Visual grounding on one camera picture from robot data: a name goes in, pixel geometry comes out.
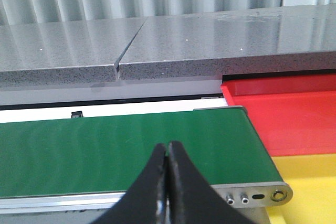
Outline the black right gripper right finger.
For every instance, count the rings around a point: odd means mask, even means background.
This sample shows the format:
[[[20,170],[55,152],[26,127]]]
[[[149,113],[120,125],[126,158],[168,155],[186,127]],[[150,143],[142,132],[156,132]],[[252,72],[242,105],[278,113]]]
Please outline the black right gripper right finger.
[[[169,143],[171,223],[253,223],[206,181],[179,141]]]

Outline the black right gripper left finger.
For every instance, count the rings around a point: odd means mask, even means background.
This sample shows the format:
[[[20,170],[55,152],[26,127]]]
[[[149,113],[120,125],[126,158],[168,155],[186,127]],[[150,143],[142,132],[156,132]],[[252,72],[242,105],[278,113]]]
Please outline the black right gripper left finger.
[[[166,148],[155,145],[152,154],[131,187],[93,223],[165,223]]]

